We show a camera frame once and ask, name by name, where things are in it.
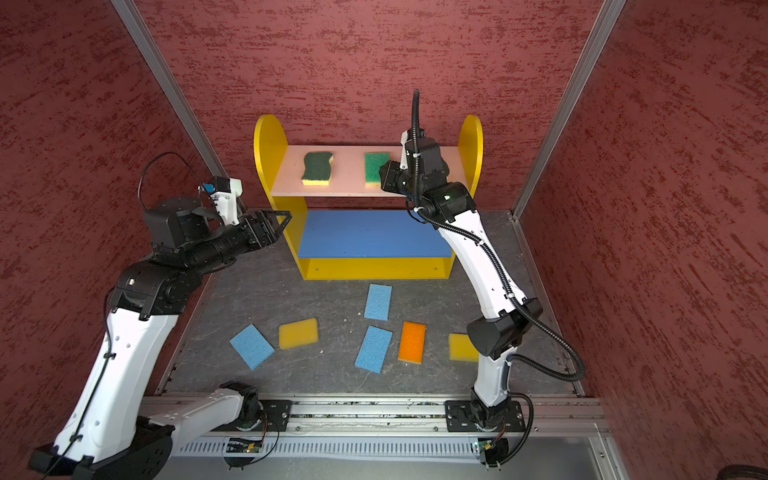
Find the black mounting plate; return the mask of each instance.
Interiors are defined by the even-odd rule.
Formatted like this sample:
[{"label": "black mounting plate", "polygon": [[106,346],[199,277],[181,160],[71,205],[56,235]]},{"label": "black mounting plate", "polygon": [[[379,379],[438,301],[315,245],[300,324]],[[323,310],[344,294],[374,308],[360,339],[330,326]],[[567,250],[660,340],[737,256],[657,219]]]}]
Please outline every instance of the black mounting plate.
[{"label": "black mounting plate", "polygon": [[[475,422],[469,418],[469,400],[448,400],[445,402],[445,424],[449,432],[483,432],[478,429]],[[523,422],[520,402],[509,402],[509,410],[504,414],[504,423],[507,426],[507,432],[523,432],[525,422]],[[499,425],[493,432],[500,432],[502,426]]]},{"label": "black mounting plate", "polygon": [[[266,430],[268,432],[285,432],[290,420],[290,406],[293,404],[290,400],[259,400],[266,412]],[[227,423],[216,427],[214,432],[239,432],[241,435],[248,435],[251,432],[241,432],[235,428],[236,422]]]}]

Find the yellow sponge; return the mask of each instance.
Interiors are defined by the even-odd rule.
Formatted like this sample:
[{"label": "yellow sponge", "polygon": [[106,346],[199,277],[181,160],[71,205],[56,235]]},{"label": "yellow sponge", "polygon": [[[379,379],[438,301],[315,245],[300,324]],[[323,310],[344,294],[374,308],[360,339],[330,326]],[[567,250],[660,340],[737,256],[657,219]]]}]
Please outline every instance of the yellow sponge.
[{"label": "yellow sponge", "polygon": [[462,333],[451,333],[448,335],[448,351],[450,352],[451,360],[457,360],[459,362],[478,362],[480,360],[480,353],[469,337]]},{"label": "yellow sponge", "polygon": [[317,319],[286,323],[280,326],[280,349],[317,343]]}]

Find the gray mat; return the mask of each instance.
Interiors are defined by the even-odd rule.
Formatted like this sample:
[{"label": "gray mat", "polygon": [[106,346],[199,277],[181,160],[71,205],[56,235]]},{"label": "gray mat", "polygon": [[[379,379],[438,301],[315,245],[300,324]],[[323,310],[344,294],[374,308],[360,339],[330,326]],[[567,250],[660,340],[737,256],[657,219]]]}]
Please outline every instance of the gray mat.
[{"label": "gray mat", "polygon": [[[515,282],[533,296],[507,212],[484,212],[485,230]],[[392,286],[389,321],[363,318],[369,281],[302,280],[281,240],[243,255],[221,273],[200,322],[167,384],[169,392],[209,392],[235,379],[269,393],[467,394],[477,364],[452,362],[448,334],[466,333],[481,316],[480,306],[460,262],[448,280],[375,281]],[[319,342],[278,349],[283,323],[316,317]],[[421,365],[397,360],[403,321],[427,325]],[[229,340],[252,323],[276,352],[251,371]],[[380,374],[355,367],[368,325],[393,333]],[[518,350],[555,368],[558,349],[535,327]],[[510,387],[537,395],[573,393],[569,383],[514,364]]]}]

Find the sponge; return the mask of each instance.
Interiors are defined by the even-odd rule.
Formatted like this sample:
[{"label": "sponge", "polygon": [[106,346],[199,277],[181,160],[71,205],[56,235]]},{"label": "sponge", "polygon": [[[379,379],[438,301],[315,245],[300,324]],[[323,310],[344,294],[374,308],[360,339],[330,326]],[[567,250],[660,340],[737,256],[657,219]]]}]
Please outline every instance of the sponge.
[{"label": "sponge", "polygon": [[370,320],[389,320],[389,299],[392,287],[371,283],[368,288],[365,318]]},{"label": "sponge", "polygon": [[480,360],[480,353],[472,345],[472,341],[468,336],[461,333],[448,335],[448,351],[451,360],[459,362],[478,362]]},{"label": "sponge", "polygon": [[369,326],[366,338],[362,341],[360,353],[357,354],[355,366],[374,373],[381,373],[384,357],[386,356],[387,349],[389,349],[389,341],[391,339],[392,332]]},{"label": "sponge", "polygon": [[281,350],[309,345],[310,343],[317,343],[317,319],[312,318],[280,326]]},{"label": "sponge", "polygon": [[245,327],[242,332],[235,335],[230,340],[230,344],[243,357],[251,370],[275,353],[275,349],[253,325]]},{"label": "sponge", "polygon": [[379,187],[382,183],[379,168],[389,161],[389,154],[366,154],[366,186]]},{"label": "sponge", "polygon": [[400,354],[397,359],[403,362],[421,364],[424,356],[424,336],[426,333],[427,325],[404,322],[400,337]]},{"label": "sponge", "polygon": [[328,185],[331,183],[331,162],[333,154],[327,151],[314,151],[304,155],[304,175],[301,183],[305,185]]}]

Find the wavy sponge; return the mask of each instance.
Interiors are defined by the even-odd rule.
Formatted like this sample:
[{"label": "wavy sponge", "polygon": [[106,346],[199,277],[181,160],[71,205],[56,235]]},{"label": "wavy sponge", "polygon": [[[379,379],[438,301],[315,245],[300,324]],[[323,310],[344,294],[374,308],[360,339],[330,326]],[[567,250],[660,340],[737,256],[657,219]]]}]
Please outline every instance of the wavy sponge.
[{"label": "wavy sponge", "polygon": [[305,185],[328,185],[331,183],[331,162],[333,154],[328,151],[313,151],[304,155],[304,175],[301,183]]},{"label": "wavy sponge", "polygon": [[380,187],[379,168],[389,161],[389,154],[366,154],[366,186]]}]

